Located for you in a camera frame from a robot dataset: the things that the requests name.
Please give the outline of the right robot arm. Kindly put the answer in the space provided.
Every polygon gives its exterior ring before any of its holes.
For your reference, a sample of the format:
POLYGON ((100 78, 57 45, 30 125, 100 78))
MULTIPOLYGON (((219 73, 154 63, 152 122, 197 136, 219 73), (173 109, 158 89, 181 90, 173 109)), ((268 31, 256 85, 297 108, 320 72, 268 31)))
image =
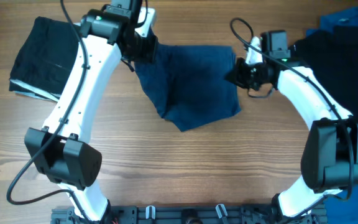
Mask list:
POLYGON ((283 30, 240 40, 247 51, 226 80, 246 90, 271 84, 292 103, 309 134, 301 176, 275 196, 275 221, 299 220, 329 197, 358 185, 358 122, 317 81, 313 70, 291 54, 283 30))

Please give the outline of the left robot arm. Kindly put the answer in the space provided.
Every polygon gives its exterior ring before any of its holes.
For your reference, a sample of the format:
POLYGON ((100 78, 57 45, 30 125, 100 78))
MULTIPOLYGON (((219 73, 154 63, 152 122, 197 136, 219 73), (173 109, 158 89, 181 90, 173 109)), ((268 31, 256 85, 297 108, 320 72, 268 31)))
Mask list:
POLYGON ((102 155, 89 144, 96 110, 120 62, 153 62, 156 12, 145 1, 112 1, 85 14, 74 29, 79 47, 55 108, 41 129, 28 129, 30 163, 66 193, 78 223, 111 223, 97 176, 102 155))

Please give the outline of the black t-shirt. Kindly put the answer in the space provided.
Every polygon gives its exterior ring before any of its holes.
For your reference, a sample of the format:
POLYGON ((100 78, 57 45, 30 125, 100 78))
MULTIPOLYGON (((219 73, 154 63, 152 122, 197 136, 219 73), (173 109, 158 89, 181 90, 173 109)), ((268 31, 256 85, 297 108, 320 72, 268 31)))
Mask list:
POLYGON ((358 121, 358 27, 317 30, 290 47, 328 93, 358 121))

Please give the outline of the blue denim shorts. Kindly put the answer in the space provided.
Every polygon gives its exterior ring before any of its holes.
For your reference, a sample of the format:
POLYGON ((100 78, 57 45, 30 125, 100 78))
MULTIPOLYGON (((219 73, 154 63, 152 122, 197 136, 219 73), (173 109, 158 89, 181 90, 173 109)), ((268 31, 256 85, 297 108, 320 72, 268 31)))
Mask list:
POLYGON ((241 111, 237 88, 225 79, 235 59, 225 45, 159 44, 155 62, 134 65, 158 115, 184 132, 241 111))

